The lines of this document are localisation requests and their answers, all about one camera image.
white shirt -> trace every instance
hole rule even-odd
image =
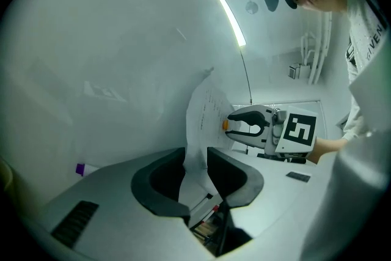
[[[378,52],[382,41],[386,40],[387,36],[386,30],[382,27],[366,0],[348,0],[348,18],[350,21],[351,44],[349,44],[347,53],[353,51],[356,63],[354,65],[346,58],[349,82],[352,83]],[[351,111],[344,128],[345,135],[343,138],[350,141],[366,131],[364,117],[352,96]]]

white paper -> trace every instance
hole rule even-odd
[[[232,148],[234,141],[225,134],[222,124],[233,111],[225,93],[213,85],[209,76],[193,92],[186,112],[188,146],[183,166],[212,195],[217,194],[217,190],[207,173],[206,150],[208,147]],[[229,130],[239,130],[240,124],[230,120]]]

person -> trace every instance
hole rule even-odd
[[[349,81],[362,71],[377,53],[383,40],[386,39],[385,28],[370,9],[366,0],[285,0],[289,7],[298,6],[309,10],[340,12],[347,14],[350,22],[349,47],[346,51]],[[270,11],[275,11],[279,0],[265,0]],[[313,152],[308,159],[317,163],[319,158],[328,152],[340,150],[346,143],[367,132],[364,118],[352,96],[351,111],[341,139],[329,140],[317,138]]]

hand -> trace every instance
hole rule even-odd
[[[345,138],[336,140],[316,138],[315,145],[312,153],[308,157],[308,160],[318,164],[320,157],[325,153],[338,151],[347,143],[348,141]]]

purple object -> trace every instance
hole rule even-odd
[[[84,166],[85,166],[84,163],[78,163],[76,165],[76,173],[80,174],[81,176],[83,176],[83,174],[84,174]]]

